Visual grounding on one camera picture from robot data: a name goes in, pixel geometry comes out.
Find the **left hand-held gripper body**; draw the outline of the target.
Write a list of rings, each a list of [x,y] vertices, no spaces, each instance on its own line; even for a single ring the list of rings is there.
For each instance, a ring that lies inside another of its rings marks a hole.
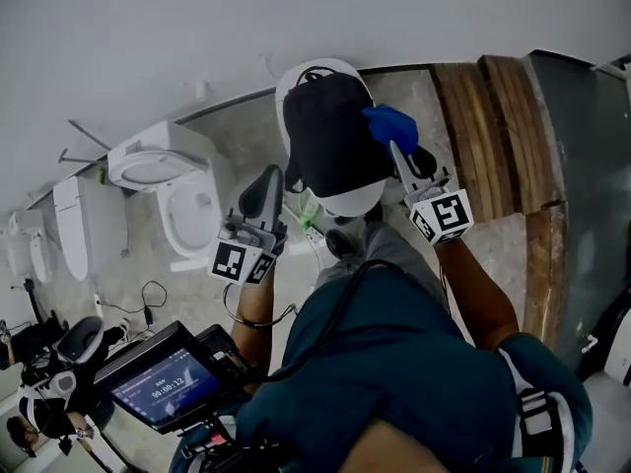
[[[231,210],[209,244],[208,275],[235,285],[260,285],[286,240],[279,213],[249,219]]]

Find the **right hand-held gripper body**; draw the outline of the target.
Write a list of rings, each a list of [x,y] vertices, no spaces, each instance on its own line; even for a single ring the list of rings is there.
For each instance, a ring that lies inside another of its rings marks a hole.
[[[431,245],[458,239],[474,225],[466,190],[449,190],[448,181],[431,181],[404,199],[409,221]]]

